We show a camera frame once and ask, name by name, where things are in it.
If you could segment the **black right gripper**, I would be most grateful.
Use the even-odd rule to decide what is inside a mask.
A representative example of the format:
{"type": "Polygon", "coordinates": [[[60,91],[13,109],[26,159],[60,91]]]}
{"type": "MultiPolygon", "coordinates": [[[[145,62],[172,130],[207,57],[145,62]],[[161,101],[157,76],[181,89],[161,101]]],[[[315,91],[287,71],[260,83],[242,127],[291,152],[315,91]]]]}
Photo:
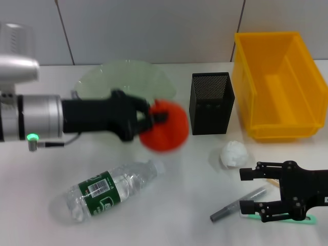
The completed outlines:
{"type": "Polygon", "coordinates": [[[281,201],[241,200],[243,215],[258,213],[262,222],[302,221],[308,210],[327,206],[327,170],[305,170],[295,161],[258,162],[254,169],[239,169],[241,181],[279,179],[281,201]]]}

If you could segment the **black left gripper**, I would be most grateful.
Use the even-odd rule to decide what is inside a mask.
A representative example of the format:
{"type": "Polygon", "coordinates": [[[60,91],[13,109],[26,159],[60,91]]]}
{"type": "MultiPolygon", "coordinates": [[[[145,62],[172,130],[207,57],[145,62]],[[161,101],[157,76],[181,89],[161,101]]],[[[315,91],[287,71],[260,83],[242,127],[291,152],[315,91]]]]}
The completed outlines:
{"type": "Polygon", "coordinates": [[[63,132],[109,131],[122,141],[150,130],[154,122],[165,122],[168,112],[150,112],[150,104],[141,97],[114,90],[106,99],[62,100],[63,132]]]}

